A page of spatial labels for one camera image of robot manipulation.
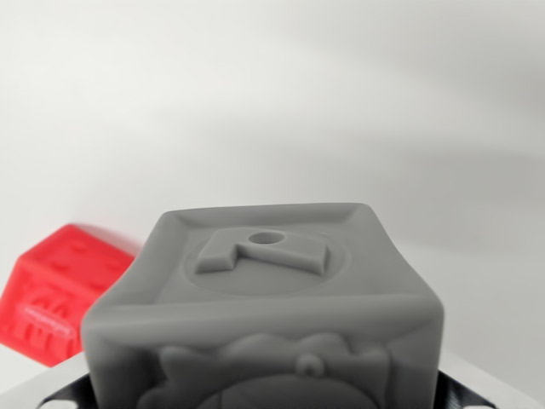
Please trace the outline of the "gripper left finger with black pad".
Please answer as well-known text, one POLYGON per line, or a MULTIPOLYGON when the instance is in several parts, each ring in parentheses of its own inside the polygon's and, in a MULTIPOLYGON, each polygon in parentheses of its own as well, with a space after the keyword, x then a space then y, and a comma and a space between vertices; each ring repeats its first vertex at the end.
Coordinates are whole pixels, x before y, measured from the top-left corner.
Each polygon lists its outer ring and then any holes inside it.
POLYGON ((7 408, 96 408, 83 353, 36 375, 7 392, 7 408))

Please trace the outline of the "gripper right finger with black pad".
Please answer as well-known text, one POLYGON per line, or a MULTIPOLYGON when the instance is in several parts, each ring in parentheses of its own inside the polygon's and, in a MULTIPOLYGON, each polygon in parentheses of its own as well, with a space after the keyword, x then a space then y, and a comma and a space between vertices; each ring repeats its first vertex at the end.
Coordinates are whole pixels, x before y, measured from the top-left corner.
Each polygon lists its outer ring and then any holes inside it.
POLYGON ((433 407, 537 408, 537 401, 443 349, 433 407))

